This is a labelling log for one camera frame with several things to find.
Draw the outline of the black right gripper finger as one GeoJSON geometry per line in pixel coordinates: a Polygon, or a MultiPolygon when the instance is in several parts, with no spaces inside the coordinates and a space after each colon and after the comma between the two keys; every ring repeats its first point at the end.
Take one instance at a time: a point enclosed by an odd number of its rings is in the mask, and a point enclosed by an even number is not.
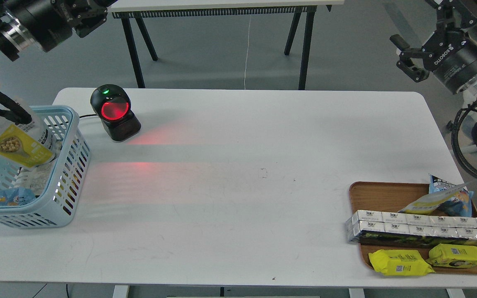
{"type": "Polygon", "coordinates": [[[477,3],[474,0],[426,0],[436,11],[436,28],[433,35],[449,31],[462,31],[470,35],[470,28],[477,26],[477,3]]]}
{"type": "Polygon", "coordinates": [[[414,82],[421,82],[429,77],[429,70],[416,66],[413,59],[430,59],[431,53],[421,48],[412,48],[399,34],[390,36],[390,41],[400,51],[396,66],[414,82]]]}

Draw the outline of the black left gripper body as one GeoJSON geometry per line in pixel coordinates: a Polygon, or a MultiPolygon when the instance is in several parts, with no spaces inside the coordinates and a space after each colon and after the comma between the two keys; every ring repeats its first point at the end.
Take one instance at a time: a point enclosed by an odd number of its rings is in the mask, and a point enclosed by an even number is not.
{"type": "Polygon", "coordinates": [[[49,52],[76,33],[75,0],[7,0],[5,13],[5,40],[17,53],[30,45],[49,52]]]}

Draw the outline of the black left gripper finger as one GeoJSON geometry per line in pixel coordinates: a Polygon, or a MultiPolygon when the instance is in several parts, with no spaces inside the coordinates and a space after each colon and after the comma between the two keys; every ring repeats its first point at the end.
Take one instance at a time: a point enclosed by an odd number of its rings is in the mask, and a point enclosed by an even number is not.
{"type": "Polygon", "coordinates": [[[108,8],[115,0],[76,0],[75,13],[77,24],[75,32],[84,38],[106,22],[108,8]]]}

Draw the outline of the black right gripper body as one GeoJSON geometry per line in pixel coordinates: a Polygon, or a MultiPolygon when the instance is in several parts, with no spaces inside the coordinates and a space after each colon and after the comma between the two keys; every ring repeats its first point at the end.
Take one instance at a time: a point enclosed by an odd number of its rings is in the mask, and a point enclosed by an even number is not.
{"type": "Polygon", "coordinates": [[[436,29],[422,46],[421,80],[432,73],[453,94],[468,88],[477,77],[477,42],[458,28],[436,29]]]}

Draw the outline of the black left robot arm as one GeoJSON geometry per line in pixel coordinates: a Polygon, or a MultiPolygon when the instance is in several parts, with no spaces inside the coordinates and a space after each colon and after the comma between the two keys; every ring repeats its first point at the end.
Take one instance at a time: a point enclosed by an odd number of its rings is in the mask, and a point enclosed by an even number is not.
{"type": "MultiPolygon", "coordinates": [[[[113,0],[0,0],[0,52],[10,61],[35,45],[49,52],[72,34],[83,38],[106,22],[113,0]]],[[[29,124],[31,113],[0,91],[0,117],[29,124]]]]}

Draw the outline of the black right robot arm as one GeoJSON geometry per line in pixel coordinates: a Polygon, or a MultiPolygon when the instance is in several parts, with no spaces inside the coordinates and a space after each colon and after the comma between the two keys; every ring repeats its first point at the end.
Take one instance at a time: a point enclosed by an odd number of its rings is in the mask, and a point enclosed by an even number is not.
{"type": "Polygon", "coordinates": [[[436,29],[419,48],[411,47],[400,35],[390,36],[399,51],[396,66],[415,82],[428,79],[430,73],[453,94],[464,92],[473,97],[456,114],[449,129],[452,151],[461,168],[477,179],[460,149],[458,134],[469,113],[477,113],[477,41],[466,31],[477,25],[477,4],[473,0],[428,0],[436,11],[436,29]]]}

